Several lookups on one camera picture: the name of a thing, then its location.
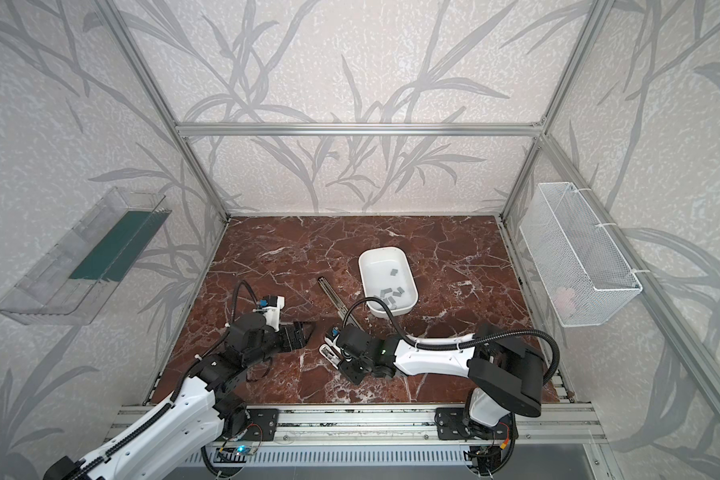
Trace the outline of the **small white stapler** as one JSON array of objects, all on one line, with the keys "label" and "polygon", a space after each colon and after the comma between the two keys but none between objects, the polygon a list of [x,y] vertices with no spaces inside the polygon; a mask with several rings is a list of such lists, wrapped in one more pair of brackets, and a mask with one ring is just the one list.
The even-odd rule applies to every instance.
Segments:
[{"label": "small white stapler", "polygon": [[334,368],[338,368],[342,358],[337,354],[331,344],[324,342],[318,349],[320,355],[326,359]]}]

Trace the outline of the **large beige black stapler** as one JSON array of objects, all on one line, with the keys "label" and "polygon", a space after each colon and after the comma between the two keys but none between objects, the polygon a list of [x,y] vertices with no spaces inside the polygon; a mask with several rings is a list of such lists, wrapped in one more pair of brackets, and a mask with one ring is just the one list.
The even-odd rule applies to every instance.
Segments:
[{"label": "large beige black stapler", "polygon": [[325,277],[320,276],[317,279],[317,283],[320,286],[320,288],[323,290],[323,292],[327,295],[328,299],[333,304],[333,306],[336,308],[339,318],[342,321],[347,320],[348,324],[354,325],[355,327],[361,329],[361,325],[354,318],[354,316],[351,314],[348,314],[348,307],[345,305],[343,300],[339,297],[339,295],[333,289],[333,287],[328,282],[328,280]]}]

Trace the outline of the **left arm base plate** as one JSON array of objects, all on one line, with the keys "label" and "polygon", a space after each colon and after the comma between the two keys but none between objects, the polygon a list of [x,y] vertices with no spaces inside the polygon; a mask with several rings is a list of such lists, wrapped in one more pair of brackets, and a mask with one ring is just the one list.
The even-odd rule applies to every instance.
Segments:
[{"label": "left arm base plate", "polygon": [[280,410],[277,408],[254,408],[246,411],[241,441],[272,442],[278,427]]}]

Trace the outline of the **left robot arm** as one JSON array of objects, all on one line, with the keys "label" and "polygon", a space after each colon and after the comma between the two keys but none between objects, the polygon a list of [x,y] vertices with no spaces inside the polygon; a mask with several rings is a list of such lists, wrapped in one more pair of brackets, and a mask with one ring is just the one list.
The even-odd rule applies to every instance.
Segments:
[{"label": "left robot arm", "polygon": [[242,315],[194,360],[168,397],[81,459],[56,461],[44,477],[161,479],[218,438],[244,434],[251,420],[235,389],[251,367],[304,348],[311,336],[305,328],[303,322],[275,328],[261,312]]}]

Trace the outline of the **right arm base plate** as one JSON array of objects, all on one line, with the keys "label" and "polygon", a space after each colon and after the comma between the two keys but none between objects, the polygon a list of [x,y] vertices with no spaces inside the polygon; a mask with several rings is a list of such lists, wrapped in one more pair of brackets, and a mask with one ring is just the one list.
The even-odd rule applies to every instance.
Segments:
[{"label": "right arm base plate", "polygon": [[493,427],[468,420],[463,407],[440,407],[435,409],[434,422],[439,440],[488,440],[516,439],[514,415],[503,416]]}]

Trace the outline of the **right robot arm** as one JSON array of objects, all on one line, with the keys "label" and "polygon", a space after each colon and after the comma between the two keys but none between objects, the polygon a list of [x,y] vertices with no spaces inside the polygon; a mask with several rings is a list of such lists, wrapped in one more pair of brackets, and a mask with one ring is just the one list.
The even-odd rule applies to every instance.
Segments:
[{"label": "right robot arm", "polygon": [[458,338],[409,342],[399,335],[384,340],[349,325],[332,328],[321,354],[351,383],[369,376],[435,374],[470,380],[474,387],[465,406],[440,407],[434,421],[440,440],[516,438],[516,417],[538,418],[542,391],[554,374],[543,355],[518,335],[510,336],[490,325]]}]

